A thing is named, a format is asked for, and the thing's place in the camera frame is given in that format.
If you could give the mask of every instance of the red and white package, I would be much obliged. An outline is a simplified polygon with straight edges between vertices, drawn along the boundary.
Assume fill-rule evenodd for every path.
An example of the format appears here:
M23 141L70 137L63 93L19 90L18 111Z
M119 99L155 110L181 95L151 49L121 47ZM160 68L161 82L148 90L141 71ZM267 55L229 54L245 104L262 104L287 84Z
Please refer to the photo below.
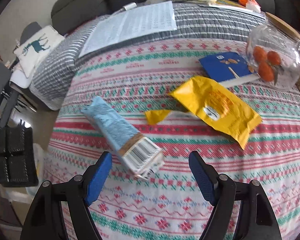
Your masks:
M256 0L238 0L242 6L245 6L247 9L250 9L254 12L261 13L261 7L256 2Z

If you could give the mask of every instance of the white pillow with deer print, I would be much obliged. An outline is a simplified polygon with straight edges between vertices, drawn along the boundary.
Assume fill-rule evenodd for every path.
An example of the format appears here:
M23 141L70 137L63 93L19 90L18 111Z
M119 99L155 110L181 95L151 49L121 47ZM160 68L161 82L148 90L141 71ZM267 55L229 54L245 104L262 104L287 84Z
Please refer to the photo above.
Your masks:
M13 53L19 58L20 65L27 78L32 70L63 40L64 37L51 25L48 25L14 50Z

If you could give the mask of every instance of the gray striped quilt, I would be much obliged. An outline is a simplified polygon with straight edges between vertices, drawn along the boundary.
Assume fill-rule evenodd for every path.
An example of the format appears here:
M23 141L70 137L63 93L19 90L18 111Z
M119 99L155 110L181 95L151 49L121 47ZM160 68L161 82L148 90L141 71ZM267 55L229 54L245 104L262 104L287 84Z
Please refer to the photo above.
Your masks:
M175 38L212 38L246 41L251 29L263 24L264 19L233 10L201 7L196 4L175 3L177 30L138 37L77 58L85 41L102 16L82 26L68 36L38 66L32 83L31 92L49 108L57 110L68 92L73 76L81 66L98 54L124 46L138 45L152 41Z

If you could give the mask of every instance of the pink and green striped blanket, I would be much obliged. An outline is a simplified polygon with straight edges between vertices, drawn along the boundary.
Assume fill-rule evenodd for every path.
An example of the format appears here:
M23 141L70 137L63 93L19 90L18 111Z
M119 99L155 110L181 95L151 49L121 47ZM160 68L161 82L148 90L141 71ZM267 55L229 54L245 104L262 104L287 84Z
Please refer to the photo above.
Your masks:
M245 150L192 117L148 125L146 110L183 110L168 93L194 75L198 61L221 51L244 52L245 43L218 39L171 39L130 46L96 56L72 80L51 136L45 178L53 183L82 174L110 148L80 113L99 95L126 120L164 149L166 164L147 182L134 179L118 159L91 215L103 239L196 240L212 210L188 166L197 150L219 173L233 180L261 182L277 217L282 239L300 232L300 93L282 92L261 81L230 88L263 122ZM226 239L239 212L235 203ZM75 233L64 206L67 231Z

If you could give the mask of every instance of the yellow snack bag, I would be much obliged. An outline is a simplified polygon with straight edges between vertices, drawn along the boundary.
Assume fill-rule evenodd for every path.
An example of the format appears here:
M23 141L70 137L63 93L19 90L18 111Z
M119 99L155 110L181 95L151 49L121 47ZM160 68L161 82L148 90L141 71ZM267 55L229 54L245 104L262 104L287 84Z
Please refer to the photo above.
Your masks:
M152 125L161 122L163 119L167 117L168 114L170 114L171 111L172 110L166 110L166 109L146 111L145 115L148 124Z
M233 137L242 149L250 132L262 122L250 106L206 77L194 76L170 95L213 129Z

